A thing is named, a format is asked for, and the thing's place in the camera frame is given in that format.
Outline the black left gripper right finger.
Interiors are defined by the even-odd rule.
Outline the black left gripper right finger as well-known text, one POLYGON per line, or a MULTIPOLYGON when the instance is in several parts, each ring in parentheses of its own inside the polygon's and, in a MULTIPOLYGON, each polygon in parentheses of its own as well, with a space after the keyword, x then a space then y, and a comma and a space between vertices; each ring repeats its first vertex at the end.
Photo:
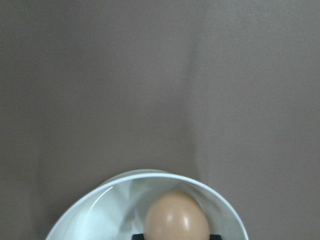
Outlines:
POLYGON ((210 234, 209 240, 222 240, 222 236, 219 234, 210 234))

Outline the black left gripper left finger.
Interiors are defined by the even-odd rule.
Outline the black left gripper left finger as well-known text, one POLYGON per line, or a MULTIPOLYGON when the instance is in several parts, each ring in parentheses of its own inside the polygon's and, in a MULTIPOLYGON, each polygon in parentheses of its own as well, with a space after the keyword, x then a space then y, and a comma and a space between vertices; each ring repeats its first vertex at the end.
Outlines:
POLYGON ((145 240, 145 237, 143 233, 133 234, 131 240, 145 240))

